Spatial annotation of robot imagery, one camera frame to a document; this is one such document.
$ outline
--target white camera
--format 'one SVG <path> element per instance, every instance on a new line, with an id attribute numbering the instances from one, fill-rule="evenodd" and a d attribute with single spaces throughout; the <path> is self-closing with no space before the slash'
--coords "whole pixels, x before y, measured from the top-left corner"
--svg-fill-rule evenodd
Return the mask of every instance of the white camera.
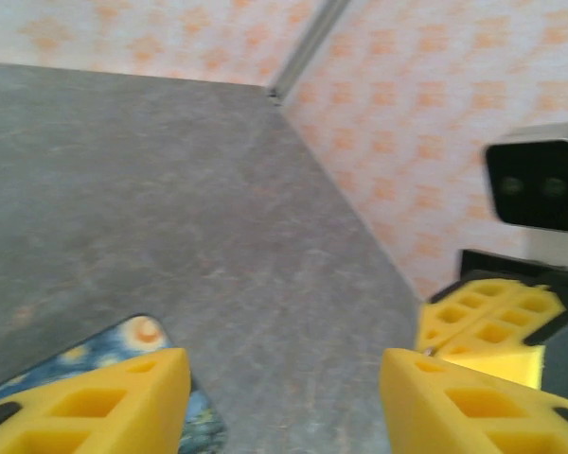
<path id="1" fill-rule="evenodd" d="M 518 128 L 486 148 L 502 222 L 568 232 L 568 123 Z"/>

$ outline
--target black camera lens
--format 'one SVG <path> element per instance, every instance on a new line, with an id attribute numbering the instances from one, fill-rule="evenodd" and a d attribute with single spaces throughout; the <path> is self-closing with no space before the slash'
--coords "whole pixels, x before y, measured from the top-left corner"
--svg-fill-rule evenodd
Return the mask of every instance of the black camera lens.
<path id="1" fill-rule="evenodd" d="M 549 199 L 556 199 L 566 194 L 568 184 L 559 178 L 547 178 L 542 185 L 542 194 Z"/>
<path id="2" fill-rule="evenodd" d="M 524 184 L 515 177 L 504 177 L 499 187 L 502 194 L 506 196 L 517 196 L 524 191 Z"/>

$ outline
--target gray floor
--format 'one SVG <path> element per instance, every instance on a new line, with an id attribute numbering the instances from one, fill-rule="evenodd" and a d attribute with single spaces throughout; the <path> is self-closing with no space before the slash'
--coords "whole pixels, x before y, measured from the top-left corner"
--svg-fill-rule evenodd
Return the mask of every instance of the gray floor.
<path id="1" fill-rule="evenodd" d="M 149 312 L 226 452 L 388 452 L 415 310 L 260 88 L 0 65 L 0 379 Z"/>

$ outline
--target gray countertop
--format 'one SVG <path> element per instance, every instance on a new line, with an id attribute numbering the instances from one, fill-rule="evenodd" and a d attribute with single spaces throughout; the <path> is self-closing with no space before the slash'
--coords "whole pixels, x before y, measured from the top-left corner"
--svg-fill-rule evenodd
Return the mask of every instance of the gray countertop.
<path id="1" fill-rule="evenodd" d="M 147 312 L 226 452 L 388 452 L 416 308 L 261 88 L 0 64 L 0 380 Z"/>

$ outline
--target orange patterned wallpaper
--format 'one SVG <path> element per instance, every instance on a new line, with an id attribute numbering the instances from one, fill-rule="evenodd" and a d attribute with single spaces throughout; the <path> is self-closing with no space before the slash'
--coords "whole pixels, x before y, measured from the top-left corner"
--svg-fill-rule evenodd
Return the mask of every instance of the orange patterned wallpaper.
<path id="1" fill-rule="evenodd" d="M 266 85 L 322 1 L 0 2 L 0 61 Z"/>
<path id="2" fill-rule="evenodd" d="M 481 147 L 568 120 L 568 0 L 357 0 L 285 106 L 419 293 L 456 251 L 524 254 Z"/>

